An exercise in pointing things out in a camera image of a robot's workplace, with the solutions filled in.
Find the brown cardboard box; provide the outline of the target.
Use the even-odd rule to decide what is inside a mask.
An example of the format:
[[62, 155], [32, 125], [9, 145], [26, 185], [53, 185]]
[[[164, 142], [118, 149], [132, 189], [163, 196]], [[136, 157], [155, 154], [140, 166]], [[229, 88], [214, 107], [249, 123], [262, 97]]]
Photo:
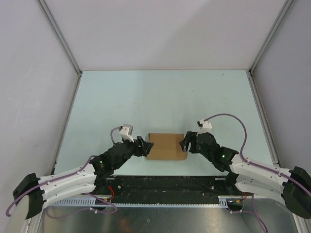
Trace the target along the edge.
[[148, 141], [154, 145], [146, 157], [147, 160], [184, 161], [188, 153], [184, 152], [180, 142], [184, 139], [179, 133], [149, 133]]

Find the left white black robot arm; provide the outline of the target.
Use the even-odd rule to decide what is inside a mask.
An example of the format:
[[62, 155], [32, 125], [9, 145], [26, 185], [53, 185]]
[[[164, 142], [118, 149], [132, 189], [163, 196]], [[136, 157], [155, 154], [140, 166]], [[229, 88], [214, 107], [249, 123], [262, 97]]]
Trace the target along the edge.
[[114, 171], [121, 168], [132, 156], [146, 157], [154, 144], [142, 137], [123, 140], [114, 144], [103, 154], [90, 156], [80, 167], [67, 172], [38, 177], [28, 174], [13, 191], [14, 201], [6, 210], [16, 206], [23, 197], [29, 197], [26, 218], [32, 218], [48, 206], [79, 194], [102, 194], [107, 190], [107, 179]]

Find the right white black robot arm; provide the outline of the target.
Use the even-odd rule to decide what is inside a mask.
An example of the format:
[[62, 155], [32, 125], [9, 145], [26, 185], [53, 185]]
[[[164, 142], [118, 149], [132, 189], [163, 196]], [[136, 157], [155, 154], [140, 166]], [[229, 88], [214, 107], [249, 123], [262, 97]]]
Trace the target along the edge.
[[252, 193], [284, 204], [299, 217], [311, 217], [311, 176], [305, 169], [267, 166], [243, 159], [236, 150], [220, 146], [210, 133], [188, 131], [179, 145], [182, 151], [201, 154], [217, 170], [228, 172], [224, 182], [228, 194]]

